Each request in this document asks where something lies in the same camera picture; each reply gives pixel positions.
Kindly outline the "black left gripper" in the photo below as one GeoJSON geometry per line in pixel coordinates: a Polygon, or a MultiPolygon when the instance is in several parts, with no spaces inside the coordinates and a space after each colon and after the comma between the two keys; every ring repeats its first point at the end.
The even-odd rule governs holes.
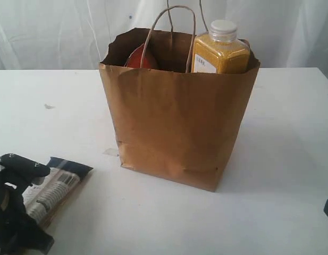
{"type": "Polygon", "coordinates": [[[0,254],[14,254],[23,249],[49,253],[54,238],[27,214],[22,196],[35,178],[49,174],[49,167],[0,170],[0,254]]]}

